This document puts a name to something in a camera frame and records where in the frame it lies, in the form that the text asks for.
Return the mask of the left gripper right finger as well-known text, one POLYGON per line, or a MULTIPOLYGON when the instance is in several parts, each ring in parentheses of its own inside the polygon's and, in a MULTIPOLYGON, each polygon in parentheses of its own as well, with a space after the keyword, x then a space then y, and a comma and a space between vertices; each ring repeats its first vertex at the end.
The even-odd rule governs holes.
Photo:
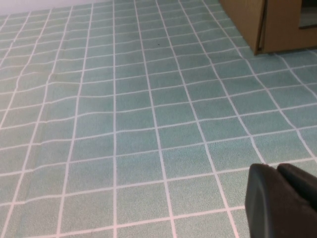
POLYGON ((317 207, 317 178, 310 173, 292 165, 279 164, 279 173, 287 180, 293 189, 306 201, 312 208, 317 207))

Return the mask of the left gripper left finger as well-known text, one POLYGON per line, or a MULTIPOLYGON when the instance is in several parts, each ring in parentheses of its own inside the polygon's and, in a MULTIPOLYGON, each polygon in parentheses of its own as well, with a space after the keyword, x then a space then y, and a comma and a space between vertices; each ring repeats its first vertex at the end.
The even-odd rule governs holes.
POLYGON ((245 210, 252 238, 315 238, 317 208, 303 199, 277 168, 252 164, 245 210))

